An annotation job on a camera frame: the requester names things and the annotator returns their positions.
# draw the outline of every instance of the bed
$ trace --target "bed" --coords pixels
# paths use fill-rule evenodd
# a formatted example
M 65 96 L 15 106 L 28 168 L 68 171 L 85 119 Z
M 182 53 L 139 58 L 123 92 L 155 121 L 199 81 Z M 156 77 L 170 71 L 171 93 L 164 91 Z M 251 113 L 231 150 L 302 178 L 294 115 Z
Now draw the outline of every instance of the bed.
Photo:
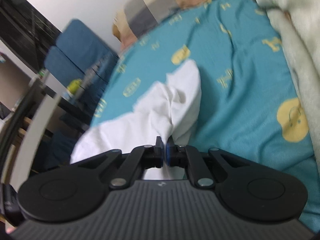
M 266 12 L 251 0 L 207 0 L 168 17 L 119 59 L 91 126 L 132 111 L 185 59 L 201 77 L 189 144 L 217 147 L 296 176 L 308 190 L 300 220 L 320 229 L 320 183 L 308 123 Z

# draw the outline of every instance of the checkered pillow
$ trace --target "checkered pillow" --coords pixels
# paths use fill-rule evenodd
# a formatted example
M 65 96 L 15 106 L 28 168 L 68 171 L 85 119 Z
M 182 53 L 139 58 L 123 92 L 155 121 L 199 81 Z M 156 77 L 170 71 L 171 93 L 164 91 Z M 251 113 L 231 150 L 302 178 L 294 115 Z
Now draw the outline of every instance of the checkered pillow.
M 206 0 L 129 0 L 117 12 L 113 34 L 120 35 L 122 49 L 130 46 L 162 20 L 180 9 L 197 6 Z

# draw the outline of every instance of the crumpled white cloth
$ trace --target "crumpled white cloth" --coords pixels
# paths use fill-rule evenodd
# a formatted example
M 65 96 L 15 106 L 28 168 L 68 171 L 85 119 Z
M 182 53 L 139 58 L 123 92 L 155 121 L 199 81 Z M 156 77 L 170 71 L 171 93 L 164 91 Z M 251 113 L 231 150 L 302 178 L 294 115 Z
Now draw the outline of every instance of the crumpled white cloth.
M 196 63 L 187 60 L 166 83 L 155 82 L 133 106 L 133 111 L 90 128 L 77 142 L 71 163 L 98 155 L 111 149 L 129 153 L 141 145 L 164 143 L 172 135 L 176 144 L 188 144 L 191 130 L 200 109 L 201 82 Z M 184 170 L 164 167 L 147 170 L 145 179 L 182 178 Z
M 320 170 L 320 0 L 255 0 L 279 32 Z M 291 20 L 284 16 L 289 12 Z

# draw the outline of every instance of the mattress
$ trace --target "mattress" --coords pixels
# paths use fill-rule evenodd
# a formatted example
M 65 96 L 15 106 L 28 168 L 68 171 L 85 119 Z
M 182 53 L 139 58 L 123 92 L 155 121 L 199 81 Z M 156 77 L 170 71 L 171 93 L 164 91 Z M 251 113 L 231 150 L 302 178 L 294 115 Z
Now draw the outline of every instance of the mattress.
M 190 145 L 218 147 L 287 172 L 308 190 L 300 220 L 320 229 L 320 183 L 308 123 L 266 12 L 251 0 L 208 0 L 179 12 L 121 57 L 92 126 L 132 111 L 155 81 L 187 58 L 201 76 Z

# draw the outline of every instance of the white cloth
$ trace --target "white cloth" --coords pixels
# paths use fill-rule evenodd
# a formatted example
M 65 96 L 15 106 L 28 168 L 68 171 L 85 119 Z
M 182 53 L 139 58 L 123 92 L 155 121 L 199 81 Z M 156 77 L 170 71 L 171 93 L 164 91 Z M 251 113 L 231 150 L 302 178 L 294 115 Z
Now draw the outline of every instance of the white cloth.
M 320 170 L 320 0 L 255 0 L 279 32 Z M 283 12 L 289 12 L 291 21 Z
M 154 145 L 161 136 L 164 143 L 172 135 L 176 144 L 188 144 L 191 129 L 198 119 L 201 99 L 199 70 L 187 60 L 173 73 L 166 84 L 155 82 L 133 106 L 123 114 L 90 128 L 77 142 L 71 163 L 111 149 L 129 153 L 141 145 Z M 149 169 L 145 179 L 174 179 L 183 176 L 181 169 Z

